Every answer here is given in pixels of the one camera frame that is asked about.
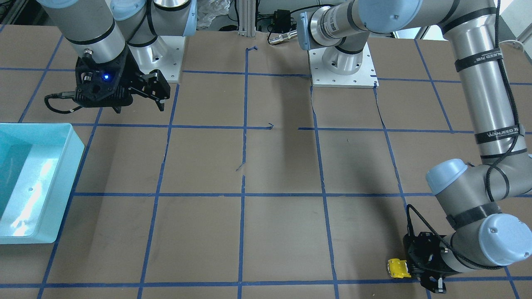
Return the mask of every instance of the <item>metal connector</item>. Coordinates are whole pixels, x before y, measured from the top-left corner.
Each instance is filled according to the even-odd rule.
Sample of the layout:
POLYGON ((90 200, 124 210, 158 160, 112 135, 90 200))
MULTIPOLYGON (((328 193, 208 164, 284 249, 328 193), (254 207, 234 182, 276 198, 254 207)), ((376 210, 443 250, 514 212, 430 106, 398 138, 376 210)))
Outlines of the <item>metal connector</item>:
POLYGON ((289 39, 292 39, 292 38, 295 38, 297 37, 297 30, 292 30, 292 31, 289 31, 287 33, 283 33, 277 37, 274 37, 272 39, 268 39, 268 43, 270 45, 276 45, 276 44, 280 44, 284 41, 288 41, 289 39))

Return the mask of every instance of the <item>black cable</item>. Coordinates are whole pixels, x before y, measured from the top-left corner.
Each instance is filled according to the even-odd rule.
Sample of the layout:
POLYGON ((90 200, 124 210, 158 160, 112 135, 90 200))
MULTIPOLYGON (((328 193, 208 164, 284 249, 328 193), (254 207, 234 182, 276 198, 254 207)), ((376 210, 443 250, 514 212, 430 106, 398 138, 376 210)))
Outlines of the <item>black cable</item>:
MULTIPOLYGON (((501 0, 498 0, 497 1, 497 11, 496 11, 496 15, 495 15, 495 48, 499 48, 498 31, 499 31, 499 18, 500 18, 500 16, 501 16, 501 0)), ((510 155, 510 153, 515 148, 515 146, 517 144, 517 141, 519 139, 519 136, 521 134, 521 132, 520 132, 521 127, 520 127, 520 124, 519 124, 519 114, 517 113, 516 100, 513 97, 512 88, 510 86, 510 82, 508 81, 508 75, 506 74, 506 70, 504 68, 504 63, 502 62, 501 59, 497 60, 497 63, 498 63, 499 70, 501 72, 502 80, 503 80, 503 83, 504 83, 504 88, 506 89, 506 93, 508 94, 508 98, 510 100, 510 106, 512 108, 512 114, 513 114, 513 120, 514 120, 514 124, 517 126, 518 134, 513 138, 513 141, 512 141, 512 144, 510 145, 510 148, 508 148, 508 150, 501 157, 499 157, 499 159, 497 159, 497 161, 495 161, 493 164, 491 164, 489 166, 487 172, 486 172, 486 181, 485 181, 486 191, 488 192, 489 200, 492 201, 492 202, 495 201, 495 199, 493 198, 491 182, 490 182, 492 171, 493 171, 493 169, 495 167, 497 167, 497 165, 499 165, 499 163, 501 163, 504 159, 506 159, 506 157, 508 157, 510 155)))
POLYGON ((229 16, 229 12, 227 12, 227 18, 228 18, 229 20, 233 21, 233 22, 237 22, 237 23, 238 23, 237 20, 233 20, 233 19, 231 19, 231 17, 229 16))
POLYGON ((293 13, 295 12, 298 12, 298 11, 302 11, 302 10, 308 10, 308 9, 313 9, 313 8, 316 8, 316 7, 324 7, 324 6, 334 6, 332 4, 319 4, 319 5, 311 5, 311 6, 307 6, 307 7, 303 7, 303 8, 300 8, 300 9, 296 9, 296 10, 293 10, 285 15, 283 15, 281 18, 279 18, 278 22, 276 22, 271 30, 268 30, 269 34, 268 34, 268 37, 266 38, 266 41, 268 42, 268 44, 270 46, 274 46, 272 44, 270 44, 270 37, 271 37, 271 34, 273 33, 273 30, 276 28, 276 26, 279 24, 279 21, 282 20, 282 19, 285 19, 287 17, 291 17, 293 13))
POLYGON ((50 95, 47 95, 44 97, 44 104, 46 105, 46 107, 48 109, 50 109, 50 111, 52 112, 55 112, 55 113, 59 113, 59 114, 70 114, 72 112, 75 112, 75 111, 78 111, 79 109, 83 108, 81 106, 77 106, 75 108, 72 108, 70 110, 58 110, 56 108, 53 108, 51 105, 50 105, 50 99, 51 98, 62 98, 62 99, 72 99, 74 98, 74 92, 70 92, 70 93, 59 93, 59 94, 50 94, 50 95))
POLYGON ((237 5, 237 3, 236 3, 236 0, 235 0, 236 23, 238 25, 238 30, 240 30, 240 16, 238 15, 238 9, 236 8, 236 5, 237 5))
POLYGON ((449 242, 447 242, 446 240, 444 240, 444 238, 442 238, 438 232, 436 232, 436 230, 429 224, 429 222, 421 215, 420 212, 418 212, 418 210, 416 208, 414 208, 413 205, 409 204, 406 206, 406 220, 408 222, 408 230, 409 230, 409 234, 413 235, 414 233, 414 228, 413 228, 413 225, 412 225, 412 218, 410 217, 410 210, 414 211, 414 213, 419 217, 419 219, 421 219, 421 221, 425 224, 425 226, 427 226, 427 228, 430 230, 431 233, 433 233, 433 235, 435 235, 438 240, 440 242, 442 242, 445 247, 447 247, 447 249, 449 249, 450 251, 452 251, 454 253, 454 255, 456 255, 457 257, 463 259, 464 261, 472 264, 473 266, 477 267, 477 268, 480 268, 480 269, 486 269, 486 270, 498 270, 498 269, 501 269, 503 268, 502 266, 486 266, 486 265, 481 265, 479 263, 476 263, 476 262, 473 262, 471 261, 470 259, 468 259, 467 257, 465 257, 463 254, 461 254, 460 252, 458 252, 455 248, 453 248, 449 242))

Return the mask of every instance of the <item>light blue joint cap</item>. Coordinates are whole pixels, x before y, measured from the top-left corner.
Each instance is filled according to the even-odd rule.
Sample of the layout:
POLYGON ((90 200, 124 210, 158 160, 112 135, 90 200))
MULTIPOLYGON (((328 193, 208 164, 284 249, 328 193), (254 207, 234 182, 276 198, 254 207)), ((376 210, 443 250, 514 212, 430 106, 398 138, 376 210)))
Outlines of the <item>light blue joint cap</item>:
POLYGON ((78 0, 37 0, 42 6, 50 7, 51 9, 63 9, 74 5, 78 0))
POLYGON ((423 0, 359 0, 359 16, 370 31, 403 29, 418 14, 423 0))
POLYGON ((484 255, 496 265, 507 266, 532 254, 532 231, 513 215, 488 216, 480 226, 478 239, 484 255))
POLYGON ((306 12, 300 13, 299 19, 297 19, 297 40, 301 49, 310 50, 309 17, 306 12))
POLYGON ((111 11, 117 21, 127 20, 146 5, 146 0, 112 0, 111 11))
POLYGON ((434 195, 439 194, 456 181, 465 171, 467 165, 460 159, 452 159, 434 166, 425 178, 434 195))
POLYGON ((183 36, 192 36, 196 34, 197 15, 198 15, 197 0, 191 0, 190 11, 188 13, 187 24, 185 25, 185 31, 183 32, 183 36))

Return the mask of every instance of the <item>plastic container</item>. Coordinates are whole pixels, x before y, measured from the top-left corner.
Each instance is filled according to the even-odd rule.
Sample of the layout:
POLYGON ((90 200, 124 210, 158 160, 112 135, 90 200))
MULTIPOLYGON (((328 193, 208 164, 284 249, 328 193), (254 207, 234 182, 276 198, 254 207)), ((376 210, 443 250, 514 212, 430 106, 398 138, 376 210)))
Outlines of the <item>plastic container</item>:
POLYGON ((0 244, 55 241, 84 148, 69 123, 0 123, 0 244))

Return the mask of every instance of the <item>yellow object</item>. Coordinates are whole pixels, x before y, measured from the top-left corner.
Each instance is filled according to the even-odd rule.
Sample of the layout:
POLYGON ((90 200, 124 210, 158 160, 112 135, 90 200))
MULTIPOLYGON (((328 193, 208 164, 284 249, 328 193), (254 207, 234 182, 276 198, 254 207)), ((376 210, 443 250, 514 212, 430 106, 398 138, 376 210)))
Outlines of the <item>yellow object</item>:
POLYGON ((408 267, 406 266, 406 261, 400 259, 391 259, 388 260, 388 274, 392 278, 410 278, 412 277, 408 273, 408 267))

